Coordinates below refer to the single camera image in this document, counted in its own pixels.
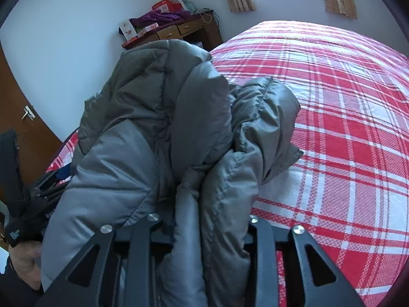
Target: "red box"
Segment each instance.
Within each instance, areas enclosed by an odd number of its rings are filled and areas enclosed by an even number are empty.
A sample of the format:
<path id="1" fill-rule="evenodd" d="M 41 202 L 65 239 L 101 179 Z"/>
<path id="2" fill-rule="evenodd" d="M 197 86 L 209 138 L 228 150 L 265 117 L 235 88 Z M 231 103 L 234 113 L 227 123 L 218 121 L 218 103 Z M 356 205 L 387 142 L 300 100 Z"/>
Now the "red box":
<path id="1" fill-rule="evenodd" d="M 159 10 L 161 13 L 166 12 L 175 12 L 175 7 L 170 0 L 162 0 L 159 1 L 157 4 L 153 5 L 152 10 Z"/>

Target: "screw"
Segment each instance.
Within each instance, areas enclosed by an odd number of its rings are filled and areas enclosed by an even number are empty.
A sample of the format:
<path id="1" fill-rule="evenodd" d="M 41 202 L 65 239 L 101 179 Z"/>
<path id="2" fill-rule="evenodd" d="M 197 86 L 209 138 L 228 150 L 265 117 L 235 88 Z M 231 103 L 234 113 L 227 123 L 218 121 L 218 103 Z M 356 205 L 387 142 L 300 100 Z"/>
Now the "screw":
<path id="1" fill-rule="evenodd" d="M 158 221 L 159 219 L 160 216 L 156 212 L 148 215 L 148 221 Z"/>
<path id="2" fill-rule="evenodd" d="M 101 233 L 107 234 L 112 232 L 112 225 L 106 224 L 101 227 Z"/>
<path id="3" fill-rule="evenodd" d="M 303 234 L 303 233 L 305 232 L 305 228 L 302 227 L 301 225 L 295 225 L 295 226 L 292 228 L 292 231 L 293 231 L 295 234 Z"/>
<path id="4" fill-rule="evenodd" d="M 257 223 L 257 222 L 258 222 L 258 217 L 257 217 L 255 214 L 251 214 L 251 215 L 250 215 L 250 222 L 251 222 L 252 224 Z"/>

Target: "purple bag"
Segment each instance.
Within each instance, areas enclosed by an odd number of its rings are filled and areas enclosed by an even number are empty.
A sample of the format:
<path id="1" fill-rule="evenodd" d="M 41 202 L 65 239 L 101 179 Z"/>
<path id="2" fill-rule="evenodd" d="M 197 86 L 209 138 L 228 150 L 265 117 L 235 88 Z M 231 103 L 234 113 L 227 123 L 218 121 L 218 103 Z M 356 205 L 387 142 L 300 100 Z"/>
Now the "purple bag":
<path id="1" fill-rule="evenodd" d="M 161 13 L 158 10 L 152 10 L 139 18 L 131 18 L 130 23 L 138 28 L 145 28 L 153 23 L 157 23 L 159 26 L 172 23 L 178 19 L 188 19 L 190 12 L 186 10 L 175 11 L 174 13 Z"/>

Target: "gray puffer jacket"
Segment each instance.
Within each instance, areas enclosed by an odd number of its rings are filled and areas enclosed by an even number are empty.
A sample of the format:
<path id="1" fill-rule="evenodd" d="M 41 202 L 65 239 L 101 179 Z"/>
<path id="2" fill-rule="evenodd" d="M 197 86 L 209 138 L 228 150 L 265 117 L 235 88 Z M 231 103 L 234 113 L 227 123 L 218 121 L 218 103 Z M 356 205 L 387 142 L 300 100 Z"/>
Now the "gray puffer jacket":
<path id="1" fill-rule="evenodd" d="M 290 144 L 299 109 L 272 78 L 229 85 L 208 52 L 183 41 L 123 53 L 85 103 L 76 175 L 44 237 L 44 288 L 102 225 L 132 225 L 175 198 L 162 306 L 240 306 L 252 204 L 260 184 L 302 155 Z"/>

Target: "bed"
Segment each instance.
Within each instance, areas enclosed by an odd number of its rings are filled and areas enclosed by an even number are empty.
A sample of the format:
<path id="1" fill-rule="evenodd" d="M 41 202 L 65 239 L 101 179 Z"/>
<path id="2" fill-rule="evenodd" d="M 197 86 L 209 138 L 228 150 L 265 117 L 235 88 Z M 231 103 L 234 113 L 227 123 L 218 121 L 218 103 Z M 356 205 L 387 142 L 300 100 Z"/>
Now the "bed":
<path id="1" fill-rule="evenodd" d="M 292 142 L 305 154 L 262 186 L 253 214 L 305 226 L 375 307 L 409 253 L 409 60 L 351 31 L 288 21 L 254 26 L 212 55 L 229 81 L 272 75 L 301 104 Z M 71 161 L 77 141 L 50 169 Z"/>

